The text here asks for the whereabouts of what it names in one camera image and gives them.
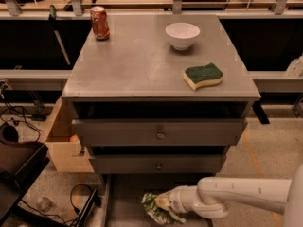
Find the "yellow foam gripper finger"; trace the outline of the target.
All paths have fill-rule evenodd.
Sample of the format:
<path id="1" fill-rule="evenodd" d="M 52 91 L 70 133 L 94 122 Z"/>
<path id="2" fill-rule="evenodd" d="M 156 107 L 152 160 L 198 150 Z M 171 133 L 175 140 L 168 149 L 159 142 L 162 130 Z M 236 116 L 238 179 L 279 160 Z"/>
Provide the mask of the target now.
<path id="1" fill-rule="evenodd" d="M 156 205 L 165 210 L 168 211 L 170 208 L 170 201 L 169 201 L 169 196 L 167 193 L 162 193 L 160 195 L 158 195 L 155 199 L 154 199 Z"/>

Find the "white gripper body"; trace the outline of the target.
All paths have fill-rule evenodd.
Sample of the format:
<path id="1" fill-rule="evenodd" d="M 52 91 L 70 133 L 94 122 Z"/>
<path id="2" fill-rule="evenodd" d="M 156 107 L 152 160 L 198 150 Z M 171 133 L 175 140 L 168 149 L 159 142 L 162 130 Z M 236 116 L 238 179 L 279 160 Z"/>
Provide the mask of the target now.
<path id="1" fill-rule="evenodd" d="M 178 214 L 187 213 L 187 209 L 182 201 L 182 193 L 186 188 L 184 186 L 178 186 L 167 192 L 169 200 L 169 208 Z"/>

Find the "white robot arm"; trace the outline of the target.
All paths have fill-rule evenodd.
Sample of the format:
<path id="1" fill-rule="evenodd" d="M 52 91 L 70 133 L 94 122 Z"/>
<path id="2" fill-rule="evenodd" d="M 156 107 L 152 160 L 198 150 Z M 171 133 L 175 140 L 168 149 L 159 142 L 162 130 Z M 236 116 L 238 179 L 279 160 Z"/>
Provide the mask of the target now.
<path id="1" fill-rule="evenodd" d="M 156 205 L 174 217 L 192 211 L 208 219 L 226 217 L 227 201 L 281 214 L 282 227 L 303 227 L 303 166 L 291 180 L 206 177 L 155 198 Z"/>

